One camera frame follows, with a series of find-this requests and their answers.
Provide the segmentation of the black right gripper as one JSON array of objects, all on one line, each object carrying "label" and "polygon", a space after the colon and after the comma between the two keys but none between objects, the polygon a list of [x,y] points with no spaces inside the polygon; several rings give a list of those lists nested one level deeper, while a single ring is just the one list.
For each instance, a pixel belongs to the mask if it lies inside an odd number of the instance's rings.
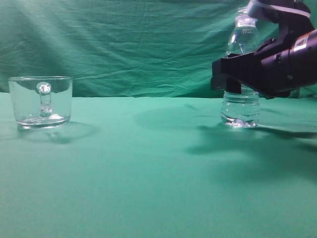
[{"label": "black right gripper", "polygon": [[261,60],[259,88],[255,79],[259,54],[230,54],[212,62],[211,90],[241,94],[242,85],[260,92],[267,99],[287,98],[291,92],[317,83],[317,32],[297,38],[291,48]]}]

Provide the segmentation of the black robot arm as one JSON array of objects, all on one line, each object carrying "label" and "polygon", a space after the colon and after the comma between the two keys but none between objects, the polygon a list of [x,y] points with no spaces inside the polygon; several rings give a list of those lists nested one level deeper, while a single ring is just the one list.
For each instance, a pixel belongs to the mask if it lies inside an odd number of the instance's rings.
[{"label": "black robot arm", "polygon": [[247,13],[278,24],[279,37],[264,41],[254,52],[214,61],[211,89],[240,94],[246,85],[271,99],[316,84],[317,30],[310,9],[297,0],[252,0]]}]

